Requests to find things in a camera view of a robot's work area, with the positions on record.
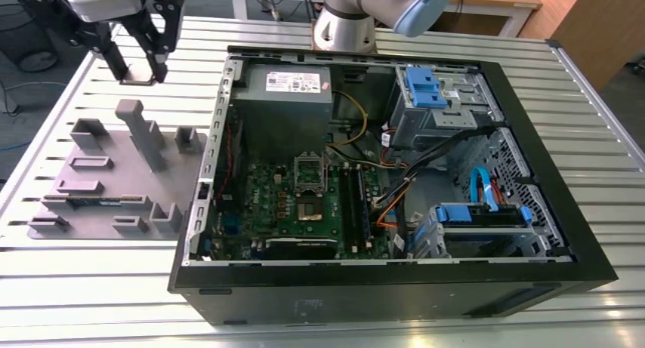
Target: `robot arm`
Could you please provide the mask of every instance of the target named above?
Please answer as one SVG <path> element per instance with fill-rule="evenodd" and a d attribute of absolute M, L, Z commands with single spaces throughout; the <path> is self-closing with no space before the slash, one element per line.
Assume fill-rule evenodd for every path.
<path fill-rule="evenodd" d="M 112 41 L 110 21 L 123 24 L 146 52 L 152 77 L 163 82 L 166 60 L 175 50 L 183 17 L 184 0 L 20 0 L 44 26 L 70 42 L 86 46 L 104 59 L 116 80 L 123 81 L 128 66 Z M 166 27 L 158 31 L 147 5 L 154 5 Z"/>
<path fill-rule="evenodd" d="M 327 51 L 371 52 L 374 18 L 395 33 L 419 36 L 437 21 L 450 0 L 325 0 L 314 43 Z"/>

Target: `floor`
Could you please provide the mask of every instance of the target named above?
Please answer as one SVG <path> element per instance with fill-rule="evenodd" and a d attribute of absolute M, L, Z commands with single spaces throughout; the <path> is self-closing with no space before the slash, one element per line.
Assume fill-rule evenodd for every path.
<path fill-rule="evenodd" d="M 249 18 L 253 20 L 271 20 L 271 15 L 261 11 L 262 6 L 255 0 L 249 0 Z M 282 16 L 290 22 L 306 22 L 305 5 L 301 2 L 283 1 L 278 5 Z M 202 17 L 232 17 L 230 0 L 187 0 L 186 15 Z M 52 38 L 59 51 L 59 63 L 46 72 L 24 73 L 16 70 L 9 61 L 0 54 L 0 80 L 9 88 L 24 82 L 63 82 L 67 83 L 83 60 L 86 51 L 72 48 L 56 37 Z M 9 92 L 23 112 L 15 118 L 0 113 L 0 189 L 1 181 L 7 179 L 23 156 L 27 147 L 5 150 L 28 142 L 43 124 L 47 114 L 63 92 L 59 85 L 29 85 Z M 645 147 L 645 75 L 630 74 L 624 69 L 601 92 L 601 96 L 618 116 L 625 128 L 636 141 Z"/>

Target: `green motherboard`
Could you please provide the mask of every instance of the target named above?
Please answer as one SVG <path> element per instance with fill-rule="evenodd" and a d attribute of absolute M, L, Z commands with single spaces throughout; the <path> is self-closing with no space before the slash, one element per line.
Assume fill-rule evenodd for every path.
<path fill-rule="evenodd" d="M 363 211 L 367 211 L 367 216 L 363 216 L 367 223 L 371 209 L 357 212 L 358 205 L 347 203 L 347 198 L 353 197 L 347 196 L 350 191 L 342 179 L 347 178 L 351 171 L 357 172 L 357 168 L 361 169 L 359 185 L 363 187 L 362 196 L 369 206 L 371 197 L 381 194 L 377 170 L 358 165 L 321 166 L 322 172 L 317 171 L 311 163 L 301 163 L 298 171 L 299 182 L 305 181 L 310 185 L 322 182 L 323 191 L 317 192 L 297 188 L 294 164 L 249 166 L 243 211 L 238 214 L 224 213 L 220 216 L 219 257 L 227 260 L 259 260 L 263 258 L 263 242 L 279 238 L 334 240 L 335 258 L 339 259 L 373 259 L 389 256 L 389 244 L 383 235 L 374 236 L 370 233 L 361 248 L 347 246 L 346 234 L 363 236 L 363 230 L 357 226 L 355 220 L 343 214 L 359 213 L 363 216 Z"/>

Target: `slotted aluminum table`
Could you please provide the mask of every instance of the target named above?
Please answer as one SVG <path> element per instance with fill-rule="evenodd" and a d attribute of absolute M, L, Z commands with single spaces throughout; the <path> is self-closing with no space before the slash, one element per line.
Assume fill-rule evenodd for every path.
<path fill-rule="evenodd" d="M 116 34 L 128 62 L 142 62 L 135 41 L 124 30 Z M 502 65 L 620 280 L 505 319 L 214 328 L 167 293 L 175 242 L 31 240 L 25 223 L 72 149 L 75 120 L 99 118 L 126 129 L 114 108 L 128 97 L 143 101 L 144 117 L 163 129 L 207 131 L 226 47 L 310 47 L 306 24 L 187 17 L 164 84 L 119 85 L 104 62 L 86 57 L 1 191 L 0 344 L 645 346 L 645 158 L 569 58 L 542 41 L 517 38 L 409 39 L 381 30 L 377 42 L 386 54 Z"/>

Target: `blue cable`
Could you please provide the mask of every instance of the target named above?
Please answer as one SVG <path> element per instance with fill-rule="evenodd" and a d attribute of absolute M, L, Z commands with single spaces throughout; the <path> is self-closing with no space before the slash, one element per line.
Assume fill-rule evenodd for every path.
<path fill-rule="evenodd" d="M 31 144 L 31 141 L 23 144 L 19 144 L 17 146 L 5 146 L 4 148 L 0 148 L 0 152 L 5 150 L 12 150 L 17 148 L 23 148 L 24 146 L 28 146 Z"/>
<path fill-rule="evenodd" d="M 470 173 L 470 202 L 480 202 L 480 198 L 477 196 L 478 176 L 482 177 L 484 201 L 492 207 L 492 211 L 497 212 L 500 210 L 500 207 L 497 206 L 496 198 L 493 197 L 492 176 L 489 175 L 488 169 L 485 167 L 474 167 Z"/>

